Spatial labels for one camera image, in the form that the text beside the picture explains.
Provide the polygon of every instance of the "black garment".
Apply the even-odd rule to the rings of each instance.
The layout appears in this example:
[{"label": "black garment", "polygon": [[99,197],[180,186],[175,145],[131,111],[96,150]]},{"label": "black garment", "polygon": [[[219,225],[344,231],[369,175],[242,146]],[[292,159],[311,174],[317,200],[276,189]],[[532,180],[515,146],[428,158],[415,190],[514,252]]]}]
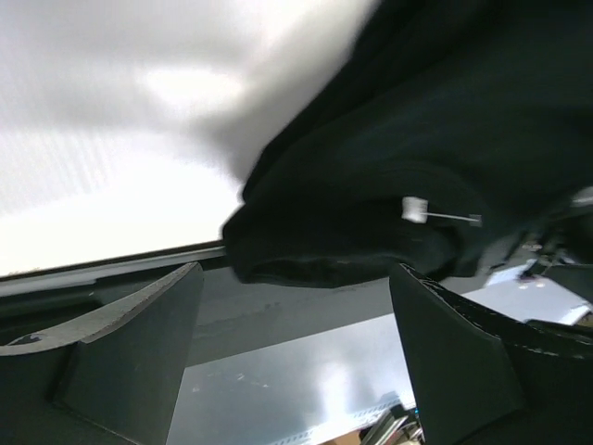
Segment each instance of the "black garment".
[{"label": "black garment", "polygon": [[389,287],[426,443],[591,443],[592,329],[512,320],[404,264]]},{"label": "black garment", "polygon": [[[224,227],[244,282],[467,275],[593,184],[593,2],[386,0],[264,150]],[[402,198],[481,226],[401,218]]]}]

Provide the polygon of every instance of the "black fabric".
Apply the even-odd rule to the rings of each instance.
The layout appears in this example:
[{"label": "black fabric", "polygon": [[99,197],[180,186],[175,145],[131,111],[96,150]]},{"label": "black fabric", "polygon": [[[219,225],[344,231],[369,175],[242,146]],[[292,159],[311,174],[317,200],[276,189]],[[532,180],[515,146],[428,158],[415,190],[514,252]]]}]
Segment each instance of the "black fabric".
[{"label": "black fabric", "polygon": [[[390,288],[427,443],[591,443],[593,330],[520,323],[406,265],[393,269]],[[426,311],[417,311],[421,306]],[[456,339],[444,346],[450,337]],[[503,369],[472,365],[480,354],[496,363],[500,354],[492,342],[505,350],[508,360],[498,362]],[[506,387],[490,390],[493,379],[506,379]],[[509,403],[513,394],[523,403]],[[508,415],[496,409],[501,399],[515,408]],[[484,416],[476,418],[476,412]]]},{"label": "black fabric", "polygon": [[[593,184],[593,3],[386,0],[263,151],[223,229],[244,282],[343,286],[393,259],[471,275]],[[401,218],[401,199],[482,225]]]}]

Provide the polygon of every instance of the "clothing tag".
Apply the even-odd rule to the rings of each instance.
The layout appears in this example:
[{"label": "clothing tag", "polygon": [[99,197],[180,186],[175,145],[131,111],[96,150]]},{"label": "clothing tag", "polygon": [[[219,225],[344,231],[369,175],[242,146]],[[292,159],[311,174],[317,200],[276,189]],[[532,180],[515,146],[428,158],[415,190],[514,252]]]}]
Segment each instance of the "clothing tag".
[{"label": "clothing tag", "polygon": [[429,216],[435,216],[436,218],[467,221],[469,224],[476,227],[482,226],[482,215],[470,215],[467,217],[446,215],[443,213],[430,213],[428,211],[428,201],[419,197],[404,197],[402,199],[401,207],[403,209],[401,218],[416,224],[425,224],[428,221]]},{"label": "clothing tag", "polygon": [[428,221],[428,201],[419,197],[404,197],[402,201],[404,220],[417,224],[424,224]]}]

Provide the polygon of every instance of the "metal plate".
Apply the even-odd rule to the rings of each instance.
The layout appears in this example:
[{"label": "metal plate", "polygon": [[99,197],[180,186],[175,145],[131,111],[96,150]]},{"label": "metal plate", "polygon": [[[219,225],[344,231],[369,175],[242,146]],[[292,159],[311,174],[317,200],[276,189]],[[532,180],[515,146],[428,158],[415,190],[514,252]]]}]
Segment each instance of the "metal plate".
[{"label": "metal plate", "polygon": [[[466,297],[521,321],[573,324],[587,313],[579,297],[542,283],[507,281]],[[363,301],[367,289],[358,293]],[[410,407],[414,397],[390,314],[187,368],[168,445],[318,444],[398,401]]]}]

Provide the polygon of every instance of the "white tag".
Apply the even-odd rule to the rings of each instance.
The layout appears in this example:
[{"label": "white tag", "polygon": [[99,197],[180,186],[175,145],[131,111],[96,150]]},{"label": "white tag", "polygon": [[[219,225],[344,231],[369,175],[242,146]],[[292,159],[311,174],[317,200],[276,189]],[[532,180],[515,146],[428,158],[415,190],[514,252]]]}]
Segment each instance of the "white tag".
[{"label": "white tag", "polygon": [[401,218],[417,224],[428,221],[428,201],[419,197],[404,197]]}]

